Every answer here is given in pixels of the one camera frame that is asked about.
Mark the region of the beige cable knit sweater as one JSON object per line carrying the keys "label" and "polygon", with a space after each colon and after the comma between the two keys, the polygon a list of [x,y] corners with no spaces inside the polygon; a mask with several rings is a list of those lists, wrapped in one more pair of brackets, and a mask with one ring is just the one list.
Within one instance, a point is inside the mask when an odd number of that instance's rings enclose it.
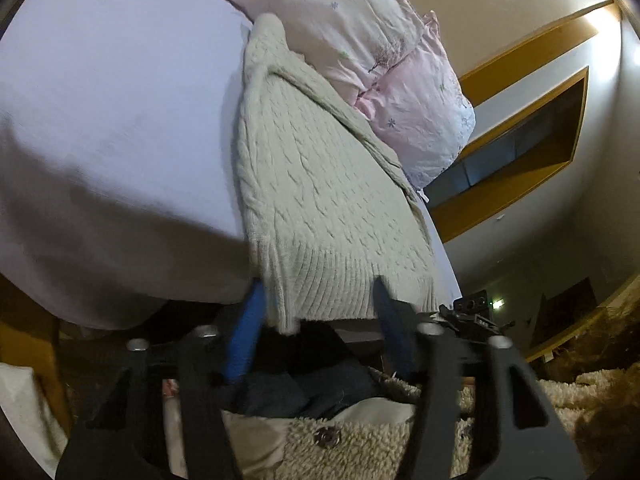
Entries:
{"label": "beige cable knit sweater", "polygon": [[446,289],[397,156],[290,50],[275,15],[255,21],[243,78],[234,172],[267,323],[292,334],[304,321],[368,320],[376,278],[435,311]]}

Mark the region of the cream fleece jacket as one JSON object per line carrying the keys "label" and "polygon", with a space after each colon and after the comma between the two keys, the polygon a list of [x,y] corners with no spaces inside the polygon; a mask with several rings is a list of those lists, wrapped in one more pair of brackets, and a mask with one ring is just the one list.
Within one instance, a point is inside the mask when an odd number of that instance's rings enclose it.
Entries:
{"label": "cream fleece jacket", "polygon": [[[574,382],[543,380],[587,472],[639,432],[639,367],[598,370]],[[331,420],[224,414],[236,462],[247,479],[391,479],[416,408],[367,399]]]}

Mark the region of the pink floral pillow with tree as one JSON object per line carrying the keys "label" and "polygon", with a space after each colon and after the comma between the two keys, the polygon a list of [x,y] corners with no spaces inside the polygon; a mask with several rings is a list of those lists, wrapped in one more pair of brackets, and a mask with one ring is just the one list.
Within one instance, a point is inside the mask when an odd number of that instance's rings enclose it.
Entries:
{"label": "pink floral pillow with tree", "polygon": [[423,21],[418,45],[356,101],[415,188],[448,169],[475,128],[473,105],[449,62],[436,13]]}

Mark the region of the lavender bed sheet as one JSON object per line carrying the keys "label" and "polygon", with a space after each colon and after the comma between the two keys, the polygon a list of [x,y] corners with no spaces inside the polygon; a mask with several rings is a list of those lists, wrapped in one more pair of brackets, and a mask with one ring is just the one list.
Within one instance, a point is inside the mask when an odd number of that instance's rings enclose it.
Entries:
{"label": "lavender bed sheet", "polygon": [[255,21],[224,0],[23,1],[1,38],[9,281],[98,330],[167,300],[236,304],[262,282],[234,172]]}

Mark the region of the pink floral pillow right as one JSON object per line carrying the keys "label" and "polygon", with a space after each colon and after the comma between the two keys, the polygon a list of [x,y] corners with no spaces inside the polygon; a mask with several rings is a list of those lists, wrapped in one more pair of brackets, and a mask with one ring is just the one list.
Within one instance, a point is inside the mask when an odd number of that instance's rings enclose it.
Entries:
{"label": "pink floral pillow right", "polygon": [[272,13],[303,55],[349,104],[419,43],[424,23],[409,0],[228,0],[251,20]]}

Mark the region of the wooden bed frame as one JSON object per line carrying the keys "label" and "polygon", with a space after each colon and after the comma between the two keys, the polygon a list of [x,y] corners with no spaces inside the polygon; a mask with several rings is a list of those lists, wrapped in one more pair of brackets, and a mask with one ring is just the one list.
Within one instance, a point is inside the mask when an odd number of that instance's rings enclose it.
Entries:
{"label": "wooden bed frame", "polygon": [[1,277],[1,361],[30,367],[66,436],[73,417],[56,358],[58,319]]}

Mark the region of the wooden framed wall niche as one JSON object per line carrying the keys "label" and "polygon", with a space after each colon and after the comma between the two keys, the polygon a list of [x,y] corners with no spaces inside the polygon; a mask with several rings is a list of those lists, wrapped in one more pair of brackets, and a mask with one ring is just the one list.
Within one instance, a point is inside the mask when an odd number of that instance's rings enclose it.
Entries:
{"label": "wooden framed wall niche", "polygon": [[540,188],[574,204],[598,158],[622,56],[615,3],[563,18],[462,78],[475,106],[470,144],[426,190],[445,242]]}

